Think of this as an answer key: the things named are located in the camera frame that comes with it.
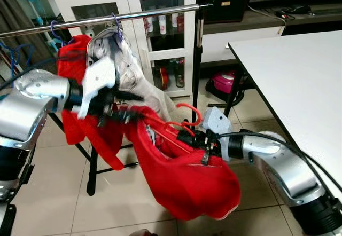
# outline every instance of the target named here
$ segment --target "red cloth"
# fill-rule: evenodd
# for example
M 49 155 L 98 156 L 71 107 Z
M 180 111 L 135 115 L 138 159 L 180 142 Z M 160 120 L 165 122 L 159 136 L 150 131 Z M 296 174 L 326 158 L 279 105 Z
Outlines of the red cloth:
M 87 45 L 91 38 L 79 35 L 73 39 L 72 44 L 58 50 L 57 70 L 59 76 L 72 78 L 81 84 L 86 71 Z M 87 116 L 79 120 L 77 114 L 66 110 L 62 111 L 62 119 L 68 144 L 77 144 L 87 136 L 105 162 L 115 170 L 123 168 L 116 156 L 123 136 L 120 124 L 107 121 L 103 127 L 98 127 L 97 117 Z
M 148 107 L 134 106 L 131 109 L 159 118 Z M 146 131 L 147 124 L 189 153 L 164 138 L 159 139 L 156 144 L 159 148 L 156 148 Z M 178 134 L 178 130 L 170 126 L 167 129 Z M 202 165 L 204 150 L 193 149 L 177 140 L 162 123 L 153 119 L 130 123 L 126 125 L 125 133 L 133 142 L 155 199 L 175 217 L 190 220 L 207 214 L 223 219 L 239 205 L 241 191 L 238 179 L 221 158 L 211 156 L 209 165 Z
M 79 51 L 86 52 L 90 38 L 84 35 L 73 38 L 73 44 L 59 49 L 59 57 L 71 57 L 57 62 L 58 75 L 74 78 L 80 84 L 86 69 L 86 56 L 73 58 Z M 125 125 L 107 121 L 102 128 L 97 127 L 96 117 L 87 116 L 84 120 L 78 120 L 76 114 L 63 111 L 67 142 L 76 144 L 87 136 L 105 162 L 119 170 L 123 165 L 116 154 L 124 132 L 133 142 L 155 199 L 177 218 L 190 220 L 207 214 L 222 219 L 238 206 L 241 197 L 238 179 L 221 158 L 211 156 L 209 165 L 202 165 L 200 161 L 204 151 L 178 141 L 173 135 L 178 134 L 178 130 L 170 126 L 165 130 L 163 121 L 152 109 L 137 106 L 131 109 L 143 113 L 145 118 Z M 156 141 L 158 148 L 154 146 L 146 125 L 164 134 L 172 143 L 159 137 Z

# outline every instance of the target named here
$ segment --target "clothing rack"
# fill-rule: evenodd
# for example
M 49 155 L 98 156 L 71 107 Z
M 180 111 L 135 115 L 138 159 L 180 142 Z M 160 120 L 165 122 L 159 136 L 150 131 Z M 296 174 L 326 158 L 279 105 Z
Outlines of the clothing rack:
M 199 84 L 199 71 L 200 71 L 200 63 L 201 63 L 201 56 L 202 56 L 202 36 L 203 36 L 203 24 L 204 24 L 204 9 L 210 8 L 213 4 L 192 4 L 192 5 L 182 5 L 182 6 L 174 6 L 162 9 L 155 9 L 155 10 L 148 10 L 143 12 L 136 12 L 136 13 L 128 13 L 128 14 L 118 14 L 116 16 L 104 16 L 104 17 L 96 17 L 92 19 L 84 19 L 84 20 L 76 20 L 76 21 L 69 21 L 63 23 L 57 23 L 53 25 L 54 30 L 61 30 L 61 29 L 69 29 L 69 28 L 77 28 L 81 26 L 88 26 L 88 25 L 99 25 L 105 24 L 108 22 L 114 22 L 116 20 L 133 20 L 133 19 L 141 19 L 145 17 L 152 17 L 152 16 L 159 16 L 159 15 L 168 15 L 172 13 L 183 13 L 183 12 L 190 12 L 190 11 L 197 11 L 198 12 L 198 21 L 197 21 L 197 40 L 195 46 L 195 55 L 194 55 L 194 63 L 193 63 L 193 95 L 192 95 L 192 105 L 193 107 L 197 108 L 197 98 L 198 98 L 198 84 Z M 16 37 L 21 35 L 29 35 L 29 34 L 37 34 L 43 32 L 51 31 L 51 26 L 38 26 L 26 29 L 17 29 L 12 30 L 10 32 L 2 32 L 0 33 L 1 38 L 9 38 L 9 37 Z M 6 64 L 8 64 L 9 60 L 6 59 L 1 55 L 2 59 Z M 57 126 L 64 132 L 64 127 L 62 121 L 58 118 L 58 116 L 54 113 L 50 113 L 49 116 L 53 119 L 53 121 L 57 124 Z M 196 114 L 192 112 L 192 122 L 196 121 Z M 113 170 L 112 168 L 97 170 L 97 158 L 98 154 L 97 151 L 93 146 L 91 146 L 91 153 L 90 155 L 88 152 L 82 147 L 80 144 L 75 144 L 75 146 L 80 150 L 80 152 L 85 156 L 85 158 L 90 163 L 89 169 L 89 179 L 87 183 L 87 193 L 92 196 L 95 194 L 96 189 L 96 175 L 101 174 L 104 172 L 108 172 Z M 124 145 L 121 148 L 128 148 L 132 147 L 130 145 Z M 138 162 L 126 164 L 125 167 L 132 167 L 138 165 Z

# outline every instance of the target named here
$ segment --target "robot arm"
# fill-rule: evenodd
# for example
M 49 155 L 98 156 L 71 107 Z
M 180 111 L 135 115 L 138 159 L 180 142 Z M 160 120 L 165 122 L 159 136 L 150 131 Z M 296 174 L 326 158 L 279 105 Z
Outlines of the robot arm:
M 142 100 L 119 91 L 118 70 L 108 57 L 87 68 L 82 86 L 41 69 L 33 69 L 14 82 L 14 88 L 0 101 L 0 235 L 10 235 L 15 217 L 15 206 L 10 202 L 32 173 L 30 162 L 47 114 L 69 109 L 80 119 L 87 114 L 133 118 L 127 112 L 112 112 L 112 104 L 121 97 Z
M 218 134 L 231 132 L 229 120 L 216 107 L 207 111 L 203 127 Z M 273 132 L 260 133 L 285 141 Z M 218 141 L 225 161 L 246 159 L 266 174 L 306 235 L 342 234 L 342 204 L 298 155 L 260 136 L 235 135 Z

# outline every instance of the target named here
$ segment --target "tiled floor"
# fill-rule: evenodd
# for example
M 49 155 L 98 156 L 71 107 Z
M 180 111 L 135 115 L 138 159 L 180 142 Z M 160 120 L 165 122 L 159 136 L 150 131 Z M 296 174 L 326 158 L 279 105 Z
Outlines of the tiled floor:
M 198 108 L 222 103 L 207 93 L 201 80 Z M 191 99 L 177 98 L 176 103 Z M 180 108 L 172 117 L 191 118 Z M 271 130 L 282 133 L 256 90 L 247 90 L 243 101 L 229 115 L 234 131 Z M 89 141 L 82 145 L 89 149 Z M 119 153 L 124 163 L 136 160 L 134 150 Z M 242 202 L 222 221 L 201 216 L 189 222 L 176 220 L 154 199 L 140 167 L 111 171 L 97 176 L 94 196 L 86 193 L 89 163 L 74 146 L 67 146 L 59 128 L 48 121 L 37 144 L 35 169 L 28 185 L 15 199 L 18 213 L 13 236 L 128 236 L 148 229 L 159 236 L 302 235 L 289 209 L 256 167 L 234 161 L 230 168 L 239 178 Z M 108 165 L 99 159 L 100 168 Z

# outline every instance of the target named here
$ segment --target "white garment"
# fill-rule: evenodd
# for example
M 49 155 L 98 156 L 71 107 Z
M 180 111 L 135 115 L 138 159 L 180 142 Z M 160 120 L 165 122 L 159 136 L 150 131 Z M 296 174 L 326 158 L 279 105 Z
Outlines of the white garment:
M 149 106 L 164 120 L 171 120 L 169 113 L 175 109 L 175 104 L 162 90 L 147 81 L 139 59 L 124 37 L 120 41 L 117 29 L 105 29 L 88 43 L 87 66 L 104 56 L 109 56 L 120 72 L 119 89 L 144 98 L 143 101 L 126 100 L 128 105 Z

